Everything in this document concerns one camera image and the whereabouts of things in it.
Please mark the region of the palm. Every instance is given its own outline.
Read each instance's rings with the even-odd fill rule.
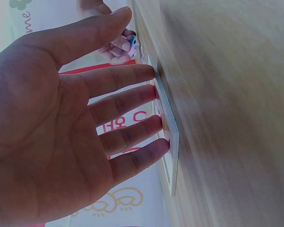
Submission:
[[[87,20],[32,34],[0,55],[0,226],[69,215],[167,151],[166,142],[159,140],[132,154],[107,159],[159,131],[157,117],[101,136],[96,132],[97,126],[153,100],[152,86],[87,105],[92,97],[151,79],[151,67],[58,73],[61,65],[115,39],[128,19],[124,11],[99,17],[95,26],[106,24],[115,31],[103,29],[94,40],[87,39],[89,30],[96,31]],[[102,42],[97,43],[97,37],[103,37]],[[80,41],[87,42],[89,49],[78,46]]]

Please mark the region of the cartoon illustration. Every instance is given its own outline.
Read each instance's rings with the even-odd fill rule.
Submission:
[[[127,53],[132,58],[132,57],[137,55],[139,43],[136,40],[136,36],[134,36],[134,35],[132,36],[132,38],[130,39],[129,42],[131,44],[131,49]]]
[[[137,188],[125,187],[114,192],[108,192],[101,200],[83,208],[84,211],[94,211],[93,217],[104,217],[105,214],[113,213],[119,207],[120,211],[131,211],[143,202],[143,194]]]
[[[17,8],[19,10],[25,10],[27,4],[31,3],[32,0],[10,0],[9,5],[10,7]]]

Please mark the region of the wooden cabinet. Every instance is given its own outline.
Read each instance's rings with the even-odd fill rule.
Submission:
[[[284,0],[133,13],[180,130],[175,197],[162,173],[172,227],[284,227]]]

